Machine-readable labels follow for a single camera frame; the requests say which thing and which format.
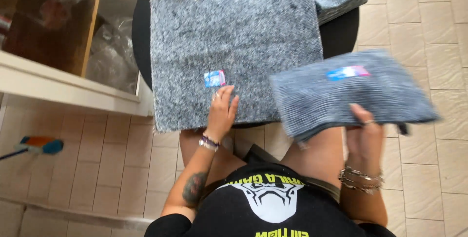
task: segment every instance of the tag sticker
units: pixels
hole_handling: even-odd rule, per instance
[[[226,79],[223,70],[205,73],[205,87],[215,87],[225,84]]]
[[[362,65],[353,65],[341,67],[339,69],[327,72],[328,79],[338,81],[353,76],[370,76],[371,74]]]

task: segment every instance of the legs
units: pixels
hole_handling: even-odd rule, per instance
[[[202,133],[203,130],[182,130],[180,132],[180,150],[184,166],[189,163],[193,154],[195,154],[195,150],[199,147],[198,141],[202,138]],[[219,150],[214,154],[206,185],[224,179],[231,172],[244,165],[246,165],[245,162],[228,152],[223,146],[219,146]]]
[[[343,168],[341,127],[326,129],[309,139],[307,148],[301,150],[293,143],[280,164],[297,173],[328,182],[338,188],[340,170]]]

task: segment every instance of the woman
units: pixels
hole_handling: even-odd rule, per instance
[[[370,112],[351,105],[364,127],[346,132],[343,171],[340,127],[314,136],[304,150],[293,143],[280,164],[247,165],[218,142],[234,123],[233,89],[213,95],[205,132],[181,132],[185,170],[145,236],[395,236],[385,228],[379,191],[383,130]]]

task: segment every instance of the mop handle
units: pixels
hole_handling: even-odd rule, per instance
[[[12,152],[10,154],[6,154],[4,156],[0,156],[0,160],[3,160],[5,158],[9,158],[9,157],[12,157],[12,156],[16,156],[18,154],[21,154],[21,153],[24,153],[24,152],[27,152],[28,149],[24,149],[24,150],[18,150],[18,151],[15,151],[15,152]]]

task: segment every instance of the plastic bag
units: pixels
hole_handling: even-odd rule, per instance
[[[91,43],[86,78],[135,94],[138,67],[133,56],[132,19],[104,24]]]

